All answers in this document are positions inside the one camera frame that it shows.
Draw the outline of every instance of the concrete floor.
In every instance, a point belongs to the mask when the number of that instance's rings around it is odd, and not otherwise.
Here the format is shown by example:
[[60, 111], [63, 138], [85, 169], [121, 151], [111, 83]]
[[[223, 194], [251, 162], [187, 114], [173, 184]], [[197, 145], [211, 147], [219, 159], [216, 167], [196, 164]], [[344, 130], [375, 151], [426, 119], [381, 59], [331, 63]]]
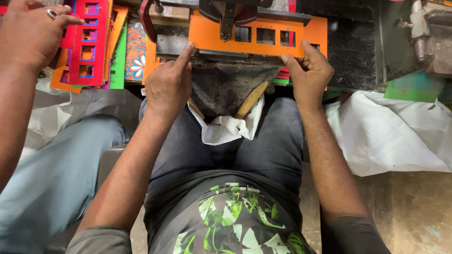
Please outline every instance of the concrete floor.
[[[387, 172], [357, 177], [382, 239], [393, 254], [450, 254], [452, 174]], [[303, 162], [300, 189], [302, 233], [321, 254], [320, 206], [309, 163]], [[134, 254], [146, 254], [144, 208], [131, 231]]]

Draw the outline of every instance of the red handle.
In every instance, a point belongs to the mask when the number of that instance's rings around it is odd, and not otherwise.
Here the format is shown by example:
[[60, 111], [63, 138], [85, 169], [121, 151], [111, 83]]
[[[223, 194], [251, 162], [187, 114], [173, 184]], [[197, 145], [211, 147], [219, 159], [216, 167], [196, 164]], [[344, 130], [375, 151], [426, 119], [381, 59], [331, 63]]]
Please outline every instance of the red handle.
[[153, 43], [157, 43], [157, 32], [155, 31], [151, 17], [149, 16], [149, 8], [151, 7], [152, 2], [152, 0], [143, 0], [143, 3], [140, 6], [140, 21], [148, 38]]

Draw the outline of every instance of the green cardboard strip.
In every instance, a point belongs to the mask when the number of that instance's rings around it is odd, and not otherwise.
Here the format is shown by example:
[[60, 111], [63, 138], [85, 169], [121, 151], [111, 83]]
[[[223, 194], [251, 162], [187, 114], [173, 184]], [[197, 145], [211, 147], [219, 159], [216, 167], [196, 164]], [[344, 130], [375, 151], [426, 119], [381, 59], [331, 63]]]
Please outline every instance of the green cardboard strip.
[[289, 84], [289, 80], [286, 80], [286, 79], [273, 79], [272, 83], [288, 85]]
[[444, 82], [427, 75], [425, 70], [417, 71], [389, 81], [384, 98], [434, 103]]
[[126, 67], [127, 20], [124, 22], [118, 39], [118, 46], [110, 62], [110, 89], [124, 89], [124, 69]]
[[92, 85], [71, 85], [72, 88], [79, 88], [79, 87], [88, 87], [88, 86], [92, 86]]

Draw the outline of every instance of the thigh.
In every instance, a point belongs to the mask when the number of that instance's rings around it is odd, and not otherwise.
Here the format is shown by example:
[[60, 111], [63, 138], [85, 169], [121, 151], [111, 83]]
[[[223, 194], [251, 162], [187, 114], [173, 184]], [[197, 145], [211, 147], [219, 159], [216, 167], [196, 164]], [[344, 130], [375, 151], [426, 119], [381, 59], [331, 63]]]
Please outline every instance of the thigh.
[[21, 160], [0, 195], [0, 252], [42, 253], [90, 204], [102, 151], [126, 141], [117, 118], [93, 115]]
[[[146, 111], [146, 104], [144, 100], [140, 111], [141, 119]], [[210, 150], [201, 140], [201, 126], [188, 107], [185, 107], [174, 121], [160, 149], [152, 170], [151, 186], [160, 184], [162, 178], [169, 174], [171, 177], [178, 177], [213, 167]]]
[[303, 134], [297, 104], [278, 98], [262, 114], [253, 140], [244, 139], [233, 170], [268, 177], [299, 193]]

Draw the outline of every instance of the sleeve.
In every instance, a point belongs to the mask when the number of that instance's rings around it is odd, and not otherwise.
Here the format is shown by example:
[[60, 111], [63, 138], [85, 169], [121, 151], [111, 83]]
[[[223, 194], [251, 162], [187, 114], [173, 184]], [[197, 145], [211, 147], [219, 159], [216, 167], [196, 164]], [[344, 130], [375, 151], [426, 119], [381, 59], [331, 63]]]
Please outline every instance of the sleeve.
[[346, 254], [391, 254], [375, 224], [361, 217], [343, 217], [330, 229]]
[[85, 229], [72, 238], [66, 254], [132, 254], [129, 234], [121, 228], [98, 226]]

